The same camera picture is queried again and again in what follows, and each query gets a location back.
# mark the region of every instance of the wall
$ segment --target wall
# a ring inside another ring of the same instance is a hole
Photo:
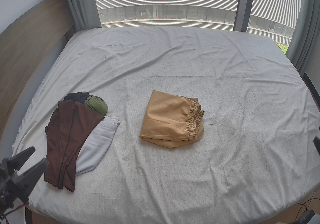
[[[305,72],[320,94],[320,34],[316,45],[314,46],[308,62],[306,63]]]
[[[6,29],[12,22],[14,22],[18,17],[28,11],[30,8],[34,7],[43,0],[0,0],[0,33]],[[46,75],[58,55],[61,53],[63,47],[66,44],[66,40],[63,37],[57,46],[50,53],[48,58],[46,58],[34,72],[32,77],[29,79],[25,89],[23,90],[23,96],[18,99],[12,115],[10,116],[5,132],[6,136],[0,141],[0,161],[4,157],[10,157],[12,154],[12,144],[15,141],[15,136],[18,132],[18,128],[21,124],[21,120],[34,96],[36,90],[38,89],[42,78]],[[18,210],[17,212],[8,216],[9,223],[22,224],[25,223],[24,220],[24,208]]]

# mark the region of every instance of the wrinkled fabric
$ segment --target wrinkled fabric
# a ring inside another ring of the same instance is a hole
[[[47,130],[49,162],[44,180],[53,186],[74,192],[76,160],[90,132],[104,116],[76,101],[60,101]]]
[[[193,143],[204,131],[203,114],[197,98],[154,90],[146,108],[140,138],[167,148]]]
[[[85,103],[85,100],[88,98],[89,93],[77,92],[77,93],[70,93],[64,97],[64,101],[76,101],[82,104]]]
[[[105,116],[108,111],[108,105],[102,98],[97,96],[89,95],[88,98],[85,100],[84,104],[85,106],[98,112],[102,116]]]
[[[118,117],[106,116],[91,131],[76,160],[76,176],[96,168],[110,147],[119,124],[120,121]]]
[[[61,223],[259,223],[319,184],[320,112],[271,38],[170,26],[76,33],[22,121],[13,153],[36,152],[20,171],[46,156],[43,127],[61,96],[84,90],[121,124],[75,193],[38,181],[28,208]],[[199,141],[168,149],[139,138],[152,90],[199,98]]]

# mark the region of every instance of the white bed sheet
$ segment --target white bed sheet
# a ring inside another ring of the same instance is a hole
[[[167,149],[139,138],[152,93],[198,97],[200,141]],[[185,27],[76,33],[43,80],[22,121],[21,169],[46,156],[44,127],[70,92],[106,100],[120,117],[99,165],[75,192],[40,179],[32,210],[62,223],[257,223],[320,182],[320,113],[270,38]]]

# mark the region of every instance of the brown garment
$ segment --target brown garment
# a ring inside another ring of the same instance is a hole
[[[47,131],[49,166],[44,180],[53,186],[74,192],[76,159],[90,132],[104,118],[80,102],[60,101],[53,112]]]
[[[153,91],[143,119],[140,138],[167,148],[199,140],[204,111],[198,98]]]

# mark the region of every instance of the floor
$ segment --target floor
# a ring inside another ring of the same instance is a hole
[[[299,202],[299,204],[294,204],[293,206],[282,211],[281,213],[274,216],[273,218],[271,218],[267,221],[261,222],[260,224],[275,224],[278,222],[282,222],[282,223],[293,222],[296,219],[297,214],[298,214],[298,216],[300,216],[306,210],[306,208],[300,204],[303,204],[307,200],[310,200],[312,198],[320,198],[320,189],[318,189],[317,191],[313,190],[312,192],[310,192],[310,194],[308,194],[305,198],[303,198]],[[311,209],[315,213],[320,215],[320,200],[314,199],[314,200],[307,202],[305,205],[308,209]],[[36,214],[36,213],[32,213],[32,223],[33,224],[43,224],[43,223],[61,224],[60,222],[56,221],[53,218],[44,217],[44,216]]]

